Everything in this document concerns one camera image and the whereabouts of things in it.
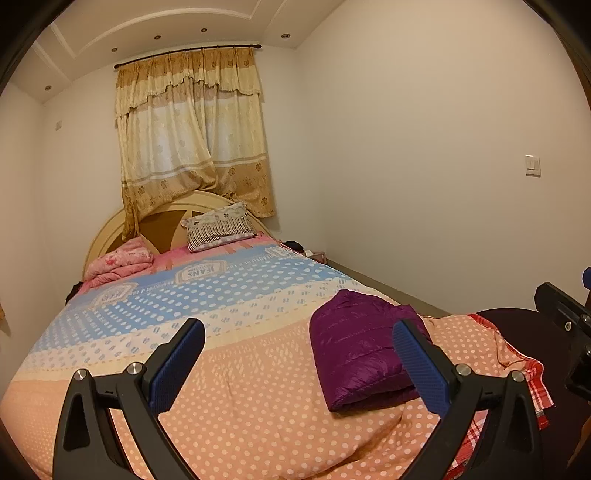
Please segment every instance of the folded purple jacket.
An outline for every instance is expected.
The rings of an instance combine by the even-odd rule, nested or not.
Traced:
[[[330,411],[385,408],[418,397],[392,345],[392,328],[410,319],[429,340],[410,305],[340,290],[310,321],[310,342]]]

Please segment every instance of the bedspread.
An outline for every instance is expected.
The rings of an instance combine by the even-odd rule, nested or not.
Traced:
[[[309,321],[343,288],[386,298],[265,237],[172,256],[160,271],[76,296],[27,356],[0,416],[36,473],[50,478],[72,372],[111,374],[145,361],[194,316],[205,324],[205,349],[159,419],[202,480],[398,478],[438,417],[420,399],[384,410],[328,411]],[[494,328],[476,320],[425,324],[453,362],[476,372],[506,375],[526,366]],[[549,397],[541,398],[539,408],[550,406]],[[113,419],[134,471],[151,478],[122,414],[113,412]],[[481,427],[482,418],[475,420]],[[469,456],[478,428],[474,423],[454,466]]]

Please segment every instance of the red plaid cloth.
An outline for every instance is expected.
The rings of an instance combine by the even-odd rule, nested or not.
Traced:
[[[499,329],[486,318],[481,317],[476,313],[471,314],[470,317],[472,317],[480,325],[495,330],[499,333],[499,337],[501,337]],[[525,362],[525,366],[521,372],[525,375],[527,386],[530,388],[531,398],[534,401],[535,412],[538,416],[538,426],[540,427],[540,430],[544,429],[548,426],[548,419],[544,415],[544,409],[554,405],[552,399],[550,398],[550,393],[548,393],[548,389],[546,389],[545,385],[542,383],[544,365],[542,365],[542,363],[537,361],[535,358],[530,358],[523,355],[523,353],[518,351],[506,340],[503,339],[503,341],[505,342],[507,349],[512,354]],[[458,450],[456,458],[446,475],[446,480],[457,478],[464,472],[466,464],[472,456],[474,448],[476,448],[476,444],[478,442],[478,438],[480,437],[480,433],[482,432],[482,427],[484,426],[485,420],[486,411],[477,411],[474,415],[474,419],[472,420],[472,424],[470,425],[470,429],[468,430],[466,438]]]

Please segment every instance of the wooden headboard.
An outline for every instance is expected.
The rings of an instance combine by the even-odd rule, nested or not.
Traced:
[[[173,248],[187,245],[187,231],[180,225],[182,219],[231,204],[232,202],[224,197],[196,190],[172,203],[157,208],[139,223],[139,232],[152,251],[164,253]],[[248,216],[256,230],[273,237],[259,219],[250,212],[248,212]],[[82,276],[95,258],[111,252],[123,244],[121,233],[124,222],[125,212],[120,210],[100,229],[86,255]]]

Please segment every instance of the white wall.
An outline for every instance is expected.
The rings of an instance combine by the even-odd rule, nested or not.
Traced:
[[[307,179],[315,157],[297,62],[296,52],[285,48],[265,46],[256,53],[278,212],[265,223],[277,238],[324,249],[319,188],[316,179]],[[106,66],[45,104],[41,191],[49,260],[60,298],[80,280],[98,230],[122,208],[115,80],[112,66]]]
[[[46,261],[37,162],[43,107],[9,83],[0,96],[0,398],[60,310]]]
[[[347,0],[298,55],[329,258],[450,312],[584,301],[591,115],[523,2]]]

